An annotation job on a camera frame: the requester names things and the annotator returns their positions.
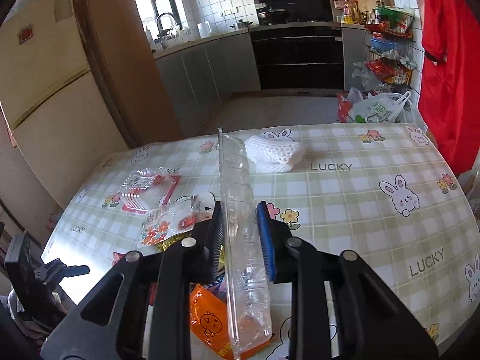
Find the white electric kettle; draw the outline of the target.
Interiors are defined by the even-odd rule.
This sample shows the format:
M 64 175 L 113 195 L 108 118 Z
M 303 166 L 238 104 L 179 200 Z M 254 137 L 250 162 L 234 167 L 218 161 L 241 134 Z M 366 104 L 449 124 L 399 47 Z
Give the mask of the white electric kettle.
M 212 35 L 212 27 L 208 21 L 204 21 L 197 24 L 197 28 L 199 31 L 199 36 L 204 38 L 209 38 Z

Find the clear plastic tray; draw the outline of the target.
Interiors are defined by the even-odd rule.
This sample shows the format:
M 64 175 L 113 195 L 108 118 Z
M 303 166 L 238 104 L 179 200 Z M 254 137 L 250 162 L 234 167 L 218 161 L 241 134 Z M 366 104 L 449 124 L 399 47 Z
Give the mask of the clear plastic tray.
M 244 142 L 218 132 L 227 316 L 233 357 L 272 336 L 268 275 Z

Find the white foam fruit net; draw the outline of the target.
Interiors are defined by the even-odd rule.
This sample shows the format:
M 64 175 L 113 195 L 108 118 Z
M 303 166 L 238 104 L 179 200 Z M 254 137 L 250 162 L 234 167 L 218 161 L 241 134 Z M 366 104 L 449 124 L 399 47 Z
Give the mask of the white foam fruit net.
M 304 157 L 306 148 L 296 141 L 251 136 L 245 141 L 247 158 L 256 173 L 290 172 Z

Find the black stove oven unit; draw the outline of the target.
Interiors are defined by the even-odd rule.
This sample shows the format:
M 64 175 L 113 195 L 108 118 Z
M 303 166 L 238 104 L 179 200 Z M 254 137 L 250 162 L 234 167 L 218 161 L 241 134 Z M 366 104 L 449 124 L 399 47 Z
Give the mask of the black stove oven unit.
M 337 91 L 344 88 L 342 30 L 337 24 L 297 23 L 249 31 L 263 91 Z

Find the checkered bunny tablecloth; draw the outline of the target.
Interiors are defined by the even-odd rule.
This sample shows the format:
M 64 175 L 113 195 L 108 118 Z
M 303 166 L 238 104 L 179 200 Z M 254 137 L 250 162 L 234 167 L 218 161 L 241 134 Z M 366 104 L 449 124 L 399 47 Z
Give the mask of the checkered bunny tablecloth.
M 287 173 L 252 172 L 256 201 L 318 250 L 354 250 L 396 293 L 440 349 L 479 307 L 479 228 L 453 171 L 412 125 L 282 126 L 264 137 L 298 141 L 302 161 Z M 178 177 L 172 200 L 219 194 L 216 136 L 152 143 L 103 158 L 60 217 L 42 259 L 87 265 L 62 282 L 80 302 L 137 246 L 143 217 L 126 211 L 120 186 L 137 169 Z

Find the flower print plastic bag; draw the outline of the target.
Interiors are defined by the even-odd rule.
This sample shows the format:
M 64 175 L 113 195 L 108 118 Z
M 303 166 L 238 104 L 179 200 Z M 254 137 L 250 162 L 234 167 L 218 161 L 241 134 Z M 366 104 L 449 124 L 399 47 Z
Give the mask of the flower print plastic bag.
M 163 245 L 191 232 L 194 225 L 212 217 L 215 204 L 214 194 L 206 192 L 180 197 L 174 203 L 148 212 L 140 227 L 137 246 Z

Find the black range hood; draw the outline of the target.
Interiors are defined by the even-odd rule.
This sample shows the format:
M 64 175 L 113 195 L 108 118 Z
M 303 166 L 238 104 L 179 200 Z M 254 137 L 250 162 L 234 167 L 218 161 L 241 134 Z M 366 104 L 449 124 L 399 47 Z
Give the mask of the black range hood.
M 331 0 L 254 0 L 260 26 L 333 22 Z

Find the orange snack packet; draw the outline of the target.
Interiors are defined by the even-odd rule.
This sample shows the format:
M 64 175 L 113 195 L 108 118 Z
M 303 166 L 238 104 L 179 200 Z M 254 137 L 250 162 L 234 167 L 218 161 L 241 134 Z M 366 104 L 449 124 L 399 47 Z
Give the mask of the orange snack packet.
M 190 293 L 190 330 L 220 358 L 233 359 L 227 306 L 200 284 Z

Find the red apron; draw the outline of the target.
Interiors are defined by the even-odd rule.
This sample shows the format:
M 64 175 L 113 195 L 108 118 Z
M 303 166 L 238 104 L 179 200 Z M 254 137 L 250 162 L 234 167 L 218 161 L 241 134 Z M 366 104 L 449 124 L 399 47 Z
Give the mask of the red apron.
M 419 110 L 459 175 L 479 152 L 479 19 L 468 0 L 423 0 Z

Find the white green shopping bag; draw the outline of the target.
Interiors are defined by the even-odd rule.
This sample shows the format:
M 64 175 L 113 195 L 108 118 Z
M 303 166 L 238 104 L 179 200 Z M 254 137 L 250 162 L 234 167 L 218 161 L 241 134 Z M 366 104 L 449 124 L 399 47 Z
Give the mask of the white green shopping bag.
M 371 124 L 394 123 L 410 97 L 410 91 L 404 94 L 381 93 L 367 97 L 352 106 L 348 112 L 348 120 Z

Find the steel cooking pot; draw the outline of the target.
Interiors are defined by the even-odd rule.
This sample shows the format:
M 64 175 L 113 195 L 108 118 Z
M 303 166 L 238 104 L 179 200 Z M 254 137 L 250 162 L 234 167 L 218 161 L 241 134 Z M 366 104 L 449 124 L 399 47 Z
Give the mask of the steel cooking pot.
M 240 19 L 237 22 L 235 22 L 233 25 L 231 25 L 231 28 L 235 30 L 249 29 L 252 26 L 252 24 L 253 24 L 252 21 Z

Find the grey lower cabinets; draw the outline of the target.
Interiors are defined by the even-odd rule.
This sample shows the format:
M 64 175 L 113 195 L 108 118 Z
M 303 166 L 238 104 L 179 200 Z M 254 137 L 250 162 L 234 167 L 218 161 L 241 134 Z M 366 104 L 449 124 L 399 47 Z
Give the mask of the grey lower cabinets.
M 175 46 L 155 63 L 185 137 L 196 135 L 234 94 L 260 91 L 247 30 Z

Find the beige refrigerator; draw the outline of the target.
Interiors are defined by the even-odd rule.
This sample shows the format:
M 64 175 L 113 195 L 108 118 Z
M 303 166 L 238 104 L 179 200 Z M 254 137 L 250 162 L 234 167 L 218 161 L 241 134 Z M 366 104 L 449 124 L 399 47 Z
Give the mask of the beige refrigerator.
M 101 159 L 127 148 L 89 65 L 73 0 L 35 0 L 1 25 L 1 110 L 61 207 Z

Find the red framed plastic package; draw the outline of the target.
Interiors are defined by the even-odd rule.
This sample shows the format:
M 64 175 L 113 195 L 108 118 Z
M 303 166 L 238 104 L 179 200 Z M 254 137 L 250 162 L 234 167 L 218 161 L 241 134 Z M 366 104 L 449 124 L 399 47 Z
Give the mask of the red framed plastic package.
M 143 215 L 168 205 L 179 180 L 179 175 L 171 175 L 162 167 L 132 172 L 120 186 L 122 210 Z

